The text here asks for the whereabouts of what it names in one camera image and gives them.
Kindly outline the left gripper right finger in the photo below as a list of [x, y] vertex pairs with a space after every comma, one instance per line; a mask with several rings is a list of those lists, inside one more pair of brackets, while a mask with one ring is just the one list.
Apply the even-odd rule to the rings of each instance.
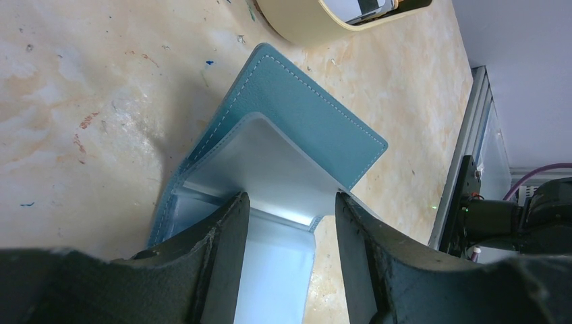
[[571, 258], [519, 256], [479, 264], [423, 245], [335, 198], [351, 323], [570, 323]]

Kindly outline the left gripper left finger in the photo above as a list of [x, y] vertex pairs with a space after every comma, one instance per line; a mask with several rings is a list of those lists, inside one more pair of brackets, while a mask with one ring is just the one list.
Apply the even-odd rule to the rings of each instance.
[[70, 248], [1, 251], [2, 323], [232, 323], [250, 214], [239, 192], [130, 259]]

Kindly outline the blue card holder wallet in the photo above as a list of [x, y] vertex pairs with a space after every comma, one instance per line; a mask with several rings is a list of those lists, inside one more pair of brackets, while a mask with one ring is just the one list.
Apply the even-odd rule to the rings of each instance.
[[387, 150], [387, 141], [267, 43], [257, 45], [165, 187], [154, 246], [236, 192], [250, 216], [236, 323], [301, 323], [314, 230]]

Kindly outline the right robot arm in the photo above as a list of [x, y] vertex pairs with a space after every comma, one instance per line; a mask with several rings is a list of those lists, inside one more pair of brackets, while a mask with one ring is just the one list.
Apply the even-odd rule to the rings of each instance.
[[571, 178], [542, 184], [523, 205], [480, 194], [472, 156], [461, 160], [437, 249], [469, 259], [475, 247], [571, 255]]

